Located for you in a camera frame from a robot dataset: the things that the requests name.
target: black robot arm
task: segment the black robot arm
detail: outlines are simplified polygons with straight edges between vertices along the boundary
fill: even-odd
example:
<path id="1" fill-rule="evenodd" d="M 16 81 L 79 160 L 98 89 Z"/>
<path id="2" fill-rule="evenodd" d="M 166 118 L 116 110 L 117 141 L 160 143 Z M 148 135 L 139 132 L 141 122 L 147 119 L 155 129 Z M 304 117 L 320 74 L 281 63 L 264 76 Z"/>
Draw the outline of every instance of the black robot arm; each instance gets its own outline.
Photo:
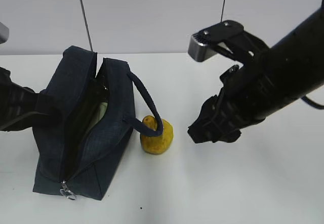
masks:
<path id="1" fill-rule="evenodd" d="M 243 66 L 220 76 L 218 96 L 209 98 L 188 133 L 195 143 L 236 141 L 240 129 L 262 122 L 268 115 L 324 84 L 323 5 L 272 48 L 227 20 L 195 33 L 189 55 L 203 62 L 219 53 Z"/>
<path id="2" fill-rule="evenodd" d="M 8 40 L 9 29 L 0 22 L 0 44 Z M 19 131 L 31 126 L 47 127 L 61 121 L 53 99 L 21 87 L 0 67 L 0 131 Z"/>

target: white table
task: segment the white table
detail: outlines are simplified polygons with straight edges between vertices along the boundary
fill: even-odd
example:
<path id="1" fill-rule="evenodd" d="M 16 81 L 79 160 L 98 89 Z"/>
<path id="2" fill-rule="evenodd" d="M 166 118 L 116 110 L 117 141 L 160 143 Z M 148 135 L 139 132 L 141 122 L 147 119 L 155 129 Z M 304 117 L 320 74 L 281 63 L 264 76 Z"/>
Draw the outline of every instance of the white table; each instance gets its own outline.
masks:
<path id="1" fill-rule="evenodd" d="M 323 223 L 324 113 L 297 101 L 236 143 L 194 144 L 187 127 L 221 88 L 233 63 L 186 54 L 99 55 L 129 62 L 162 118 L 174 127 L 170 149 L 152 156 L 135 132 L 102 201 L 32 192 L 38 152 L 31 129 L 0 132 L 0 223 Z M 61 56 L 0 56 L 12 80 L 36 92 Z M 324 90 L 315 93 L 324 102 Z M 135 91 L 137 117 L 150 111 Z"/>

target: zipper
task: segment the zipper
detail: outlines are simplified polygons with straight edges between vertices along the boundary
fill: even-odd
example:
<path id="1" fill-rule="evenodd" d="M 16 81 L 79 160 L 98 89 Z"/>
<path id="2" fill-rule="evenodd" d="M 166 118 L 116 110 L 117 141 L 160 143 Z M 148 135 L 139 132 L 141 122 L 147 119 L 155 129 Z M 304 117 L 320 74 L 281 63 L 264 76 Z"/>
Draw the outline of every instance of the zipper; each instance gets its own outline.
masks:
<path id="1" fill-rule="evenodd" d="M 66 183 L 78 168 L 81 158 L 80 152 L 83 150 L 86 137 L 93 131 L 98 123 L 86 134 L 84 134 L 84 132 L 86 132 L 92 116 L 96 112 L 99 104 L 101 102 L 108 102 L 109 100 L 109 90 L 106 87 L 106 85 L 108 86 L 108 81 L 102 71 L 103 69 L 104 66 L 100 68 L 95 79 L 90 79 L 84 97 L 75 107 L 75 110 L 70 117 L 71 120 L 67 123 L 68 126 L 65 130 L 66 142 L 68 142 L 68 145 L 65 149 L 65 159 L 62 162 L 60 178 L 63 180 L 61 181 L 62 189 L 60 192 L 68 199 L 74 197 L 76 199 L 76 196 L 67 187 Z"/>
<path id="2" fill-rule="evenodd" d="M 66 181 L 62 181 L 62 189 L 60 189 L 61 195 L 65 196 L 69 200 L 76 200 L 76 195 L 67 187 Z"/>

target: white wall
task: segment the white wall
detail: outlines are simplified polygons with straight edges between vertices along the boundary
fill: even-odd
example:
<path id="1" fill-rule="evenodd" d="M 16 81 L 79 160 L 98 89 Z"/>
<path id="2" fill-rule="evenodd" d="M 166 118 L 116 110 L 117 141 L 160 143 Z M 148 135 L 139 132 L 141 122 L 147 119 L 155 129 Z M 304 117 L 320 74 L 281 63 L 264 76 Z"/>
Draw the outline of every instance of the white wall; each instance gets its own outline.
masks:
<path id="1" fill-rule="evenodd" d="M 83 0 L 99 53 L 185 52 L 192 33 L 219 22 L 223 0 Z M 273 45 L 321 0 L 226 0 L 225 19 Z M 79 0 L 0 0 L 11 36 L 0 54 L 61 54 L 89 49 Z"/>

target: zipper pull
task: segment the zipper pull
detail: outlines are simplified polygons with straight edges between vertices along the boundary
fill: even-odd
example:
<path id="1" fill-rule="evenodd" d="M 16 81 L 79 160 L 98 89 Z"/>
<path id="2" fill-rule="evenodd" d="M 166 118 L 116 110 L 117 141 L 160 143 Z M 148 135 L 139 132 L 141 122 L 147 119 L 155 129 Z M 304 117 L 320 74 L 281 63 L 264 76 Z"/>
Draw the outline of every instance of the zipper pull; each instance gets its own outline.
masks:
<path id="1" fill-rule="evenodd" d="M 76 200 L 76 195 L 69 190 L 69 188 L 66 185 L 66 181 L 62 181 L 62 189 L 60 189 L 61 195 L 67 197 L 69 200 Z"/>

